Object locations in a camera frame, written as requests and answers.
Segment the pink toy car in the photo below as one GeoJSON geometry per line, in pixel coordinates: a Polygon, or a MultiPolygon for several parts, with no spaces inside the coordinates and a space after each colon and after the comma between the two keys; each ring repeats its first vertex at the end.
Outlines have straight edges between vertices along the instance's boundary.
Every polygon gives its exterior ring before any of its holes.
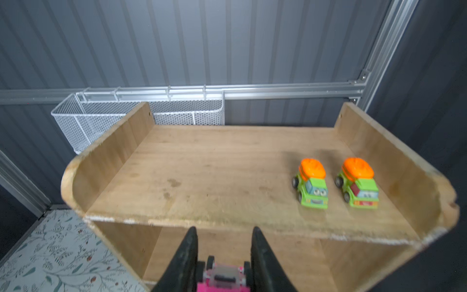
{"type": "Polygon", "coordinates": [[[243,267],[217,264],[214,257],[205,263],[198,262],[196,268],[197,292],[250,292],[253,274],[249,262],[243,267]]]}

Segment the patterned floor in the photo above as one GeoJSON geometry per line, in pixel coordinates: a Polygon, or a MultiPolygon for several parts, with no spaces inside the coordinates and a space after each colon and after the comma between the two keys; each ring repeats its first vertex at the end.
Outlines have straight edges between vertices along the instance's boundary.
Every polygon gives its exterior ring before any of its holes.
{"type": "Polygon", "coordinates": [[[52,211],[0,267],[0,292],[144,292],[72,210],[52,211]]]}

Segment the orange toy roof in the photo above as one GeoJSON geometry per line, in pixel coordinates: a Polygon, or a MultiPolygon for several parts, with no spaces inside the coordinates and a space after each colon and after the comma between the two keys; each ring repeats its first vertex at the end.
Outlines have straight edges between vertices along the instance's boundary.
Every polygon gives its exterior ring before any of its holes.
{"type": "Polygon", "coordinates": [[[347,158],[342,168],[354,178],[373,178],[375,175],[371,166],[365,160],[357,157],[347,158]]]}
{"type": "Polygon", "coordinates": [[[325,178],[326,171],[324,170],[323,165],[316,159],[306,158],[302,160],[300,164],[301,170],[303,170],[304,175],[309,178],[325,178]]]}

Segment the white wire basket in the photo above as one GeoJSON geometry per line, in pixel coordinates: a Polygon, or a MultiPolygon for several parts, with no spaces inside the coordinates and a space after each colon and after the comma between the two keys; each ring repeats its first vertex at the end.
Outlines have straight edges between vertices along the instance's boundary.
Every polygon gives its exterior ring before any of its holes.
{"type": "Polygon", "coordinates": [[[174,98],[170,87],[88,88],[70,94],[51,114],[73,150],[79,154],[142,101],[149,102],[157,125],[224,125],[224,94],[206,98],[203,90],[205,87],[194,87],[191,93],[185,92],[185,95],[174,98]]]}

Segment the gray metal wall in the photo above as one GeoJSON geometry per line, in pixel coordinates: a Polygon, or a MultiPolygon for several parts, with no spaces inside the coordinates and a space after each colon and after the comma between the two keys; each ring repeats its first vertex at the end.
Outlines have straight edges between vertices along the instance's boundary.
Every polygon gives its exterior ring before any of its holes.
{"type": "Polygon", "coordinates": [[[333,127],[347,98],[227,100],[227,125],[333,127]]]}
{"type": "Polygon", "coordinates": [[[467,272],[466,6],[464,0],[419,2],[368,111],[446,175],[461,207],[460,222],[452,232],[374,291],[465,290],[461,278],[467,272]]]}
{"type": "Polygon", "coordinates": [[[5,0],[0,89],[358,78],[389,0],[5,0]]]}
{"type": "Polygon", "coordinates": [[[0,150],[52,203],[63,203],[60,181],[75,153],[50,115],[55,106],[0,106],[0,150]]]}

